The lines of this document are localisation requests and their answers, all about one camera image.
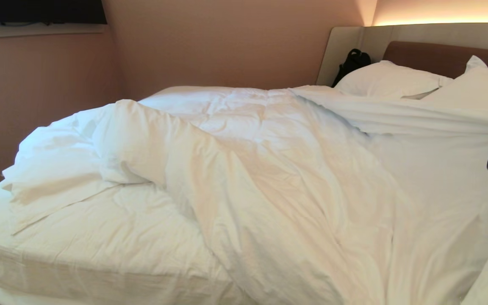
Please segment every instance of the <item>brown headboard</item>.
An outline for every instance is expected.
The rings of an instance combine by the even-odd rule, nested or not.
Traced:
[[[464,73],[472,55],[488,65],[488,50],[422,42],[392,41],[383,59],[399,66],[455,78]]]

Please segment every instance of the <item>wall-mounted tv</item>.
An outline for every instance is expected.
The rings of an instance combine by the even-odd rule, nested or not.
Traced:
[[[0,0],[0,23],[8,22],[107,24],[101,0]]]

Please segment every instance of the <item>ambient lighting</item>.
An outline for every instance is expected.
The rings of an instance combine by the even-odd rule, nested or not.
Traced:
[[[426,25],[429,23],[488,23],[488,17],[455,17],[448,19],[399,19],[375,22],[372,26],[381,27],[383,25]]]

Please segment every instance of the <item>duvet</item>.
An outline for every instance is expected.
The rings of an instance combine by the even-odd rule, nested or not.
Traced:
[[[153,182],[260,304],[455,304],[477,278],[488,232],[469,220],[483,208],[451,218],[436,234],[456,236],[436,236],[442,242],[427,247],[422,228],[437,219],[423,217],[419,196],[374,150],[377,138],[363,133],[397,133],[381,116],[342,99],[328,111],[295,90],[171,90],[33,132],[4,171],[13,233],[112,187]],[[450,261],[478,246],[478,258]]]

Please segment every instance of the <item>hotel bed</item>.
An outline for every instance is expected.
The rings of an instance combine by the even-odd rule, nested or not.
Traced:
[[[458,80],[174,87],[38,129],[0,183],[0,304],[488,304],[488,103],[441,104]]]

